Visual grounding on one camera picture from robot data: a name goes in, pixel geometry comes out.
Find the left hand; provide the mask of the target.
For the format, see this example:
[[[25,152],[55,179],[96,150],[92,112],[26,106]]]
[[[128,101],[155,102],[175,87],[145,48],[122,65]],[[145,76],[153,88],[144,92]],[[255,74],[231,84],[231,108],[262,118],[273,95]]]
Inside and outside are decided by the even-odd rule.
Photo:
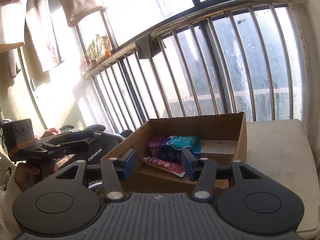
[[[14,172],[14,180],[16,185],[22,192],[24,192],[33,186],[30,177],[33,178],[33,176],[40,174],[40,172],[41,169],[34,165],[28,163],[19,163]]]

